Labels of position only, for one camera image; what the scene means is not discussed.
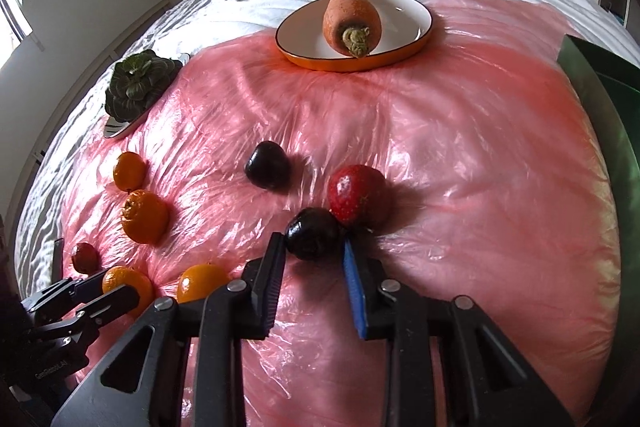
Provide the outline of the window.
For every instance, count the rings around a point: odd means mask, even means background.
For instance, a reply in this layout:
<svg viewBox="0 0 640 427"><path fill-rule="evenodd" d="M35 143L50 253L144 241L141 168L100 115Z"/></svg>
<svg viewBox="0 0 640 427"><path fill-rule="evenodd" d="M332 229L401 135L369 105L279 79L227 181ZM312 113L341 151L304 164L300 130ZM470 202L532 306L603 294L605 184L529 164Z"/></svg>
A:
<svg viewBox="0 0 640 427"><path fill-rule="evenodd" d="M1 0L0 65L32 34L24 13L24 0Z"/></svg>

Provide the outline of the carrot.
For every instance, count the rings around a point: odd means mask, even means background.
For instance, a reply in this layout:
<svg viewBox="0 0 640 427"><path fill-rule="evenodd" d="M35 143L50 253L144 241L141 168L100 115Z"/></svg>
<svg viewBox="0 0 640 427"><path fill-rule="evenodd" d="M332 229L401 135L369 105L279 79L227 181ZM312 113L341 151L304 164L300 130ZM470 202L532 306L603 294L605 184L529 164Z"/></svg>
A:
<svg viewBox="0 0 640 427"><path fill-rule="evenodd" d="M322 18L326 43L339 54L363 58L382 38L382 22L369 0L329 0Z"/></svg>

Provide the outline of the middle orange with stem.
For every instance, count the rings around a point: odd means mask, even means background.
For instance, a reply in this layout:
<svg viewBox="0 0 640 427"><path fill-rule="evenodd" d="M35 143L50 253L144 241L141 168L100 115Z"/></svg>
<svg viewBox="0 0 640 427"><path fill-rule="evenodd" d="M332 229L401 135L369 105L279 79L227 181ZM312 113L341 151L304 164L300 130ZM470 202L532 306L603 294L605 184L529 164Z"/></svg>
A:
<svg viewBox="0 0 640 427"><path fill-rule="evenodd" d="M131 192L122 206L122 231L138 244L157 244L169 223L166 202L153 192Z"/></svg>

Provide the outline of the small smooth orange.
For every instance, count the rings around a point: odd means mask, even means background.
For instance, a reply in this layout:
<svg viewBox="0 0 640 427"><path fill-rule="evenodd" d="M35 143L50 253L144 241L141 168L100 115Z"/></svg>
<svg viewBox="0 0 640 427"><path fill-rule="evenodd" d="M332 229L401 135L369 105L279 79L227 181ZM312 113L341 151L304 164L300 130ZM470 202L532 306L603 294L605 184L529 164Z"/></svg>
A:
<svg viewBox="0 0 640 427"><path fill-rule="evenodd" d="M127 150L117 158L113 180L120 191L129 193L142 187L147 171L146 161L137 153Z"/></svg>

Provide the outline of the pink plastic sheet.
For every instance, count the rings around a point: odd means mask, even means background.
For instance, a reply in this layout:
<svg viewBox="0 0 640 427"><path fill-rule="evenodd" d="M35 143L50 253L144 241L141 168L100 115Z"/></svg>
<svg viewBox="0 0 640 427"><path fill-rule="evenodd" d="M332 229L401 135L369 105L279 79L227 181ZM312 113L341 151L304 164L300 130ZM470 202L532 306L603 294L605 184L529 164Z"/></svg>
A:
<svg viewBox="0 0 640 427"><path fill-rule="evenodd" d="M425 49L371 72L296 67L270 30L196 54L125 141L89 130L64 185L63 237L170 295L192 265L240 272L299 210L326 205L334 171L371 166L393 189L372 248L387 272L423 295L471 296L582 421L611 349L620 242L596 137L555 61L576 29L546 4L428 7ZM245 176L262 141L290 158L284 190ZM113 169L127 150L148 164L138 190L169 208L157 244L122 231L131 192Z"/></svg>

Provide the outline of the green tray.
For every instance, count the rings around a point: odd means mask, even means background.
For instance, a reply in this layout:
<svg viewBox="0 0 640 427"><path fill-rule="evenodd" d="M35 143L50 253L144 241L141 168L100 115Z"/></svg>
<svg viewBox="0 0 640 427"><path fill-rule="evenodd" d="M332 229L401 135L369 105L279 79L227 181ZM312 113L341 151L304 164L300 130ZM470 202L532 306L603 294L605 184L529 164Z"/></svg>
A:
<svg viewBox="0 0 640 427"><path fill-rule="evenodd" d="M618 335L639 339L639 67L566 35L558 63L578 94L605 160L620 228Z"/></svg>

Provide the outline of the small orange right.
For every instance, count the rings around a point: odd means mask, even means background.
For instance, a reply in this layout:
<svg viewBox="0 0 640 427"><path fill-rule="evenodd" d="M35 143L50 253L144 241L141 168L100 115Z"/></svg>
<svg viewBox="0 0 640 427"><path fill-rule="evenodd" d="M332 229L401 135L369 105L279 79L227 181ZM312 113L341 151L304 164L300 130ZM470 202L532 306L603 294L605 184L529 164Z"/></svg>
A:
<svg viewBox="0 0 640 427"><path fill-rule="evenodd" d="M219 265L192 265L179 277L176 299L178 303L201 300L229 282L229 274Z"/></svg>

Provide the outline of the orange rimmed white plate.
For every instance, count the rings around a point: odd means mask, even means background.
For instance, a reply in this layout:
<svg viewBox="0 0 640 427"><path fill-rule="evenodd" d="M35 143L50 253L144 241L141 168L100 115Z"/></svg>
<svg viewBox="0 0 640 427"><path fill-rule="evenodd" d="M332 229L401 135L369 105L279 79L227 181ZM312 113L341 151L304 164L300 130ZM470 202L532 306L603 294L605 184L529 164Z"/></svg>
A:
<svg viewBox="0 0 640 427"><path fill-rule="evenodd" d="M418 0L369 0L382 22L382 37L363 58L332 49L322 34L322 17L330 0L314 0L285 17L276 45L293 64L320 72L363 72L390 66L423 49L434 29L434 17Z"/></svg>

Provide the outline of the red apple left side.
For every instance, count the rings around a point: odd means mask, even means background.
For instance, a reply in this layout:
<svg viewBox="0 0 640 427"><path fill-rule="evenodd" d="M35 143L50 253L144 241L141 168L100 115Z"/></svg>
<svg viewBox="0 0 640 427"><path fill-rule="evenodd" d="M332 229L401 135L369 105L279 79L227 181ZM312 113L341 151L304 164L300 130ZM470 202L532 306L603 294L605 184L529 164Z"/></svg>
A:
<svg viewBox="0 0 640 427"><path fill-rule="evenodd" d="M85 275L93 275L101 269L101 257L99 251L93 245L80 242L75 245L70 255L72 265L76 272Z"/></svg>

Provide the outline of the large orange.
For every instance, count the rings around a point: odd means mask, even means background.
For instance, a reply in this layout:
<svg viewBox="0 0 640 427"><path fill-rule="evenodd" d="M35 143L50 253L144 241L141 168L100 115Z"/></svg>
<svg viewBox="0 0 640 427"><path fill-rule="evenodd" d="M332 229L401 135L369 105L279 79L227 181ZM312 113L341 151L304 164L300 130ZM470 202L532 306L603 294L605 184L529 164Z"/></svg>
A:
<svg viewBox="0 0 640 427"><path fill-rule="evenodd" d="M105 272L102 280L104 294L122 285L131 286L137 291L139 303L129 314L132 317L138 317L154 299L153 285L144 273L125 265L116 265Z"/></svg>

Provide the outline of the dark plum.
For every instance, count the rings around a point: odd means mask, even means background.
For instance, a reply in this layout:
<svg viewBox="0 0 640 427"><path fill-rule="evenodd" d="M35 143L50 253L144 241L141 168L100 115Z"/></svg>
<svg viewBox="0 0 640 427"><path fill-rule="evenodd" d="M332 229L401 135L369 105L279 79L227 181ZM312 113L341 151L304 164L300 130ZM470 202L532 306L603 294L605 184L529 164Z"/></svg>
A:
<svg viewBox="0 0 640 427"><path fill-rule="evenodd" d="M330 210L300 210L285 229L285 246L296 258L320 261L344 254L344 228Z"/></svg>
<svg viewBox="0 0 640 427"><path fill-rule="evenodd" d="M281 191L290 184L292 164L278 143L262 141L247 159L244 173L258 187Z"/></svg>

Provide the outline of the small red apple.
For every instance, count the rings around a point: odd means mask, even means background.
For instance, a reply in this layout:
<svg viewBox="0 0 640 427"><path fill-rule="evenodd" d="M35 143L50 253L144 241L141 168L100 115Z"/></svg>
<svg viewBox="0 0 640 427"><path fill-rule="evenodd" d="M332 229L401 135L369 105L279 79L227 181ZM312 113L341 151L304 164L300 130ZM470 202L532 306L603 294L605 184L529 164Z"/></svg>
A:
<svg viewBox="0 0 640 427"><path fill-rule="evenodd" d="M392 207L385 176L366 165L348 165L334 171L328 183L329 207L344 227L381 228Z"/></svg>

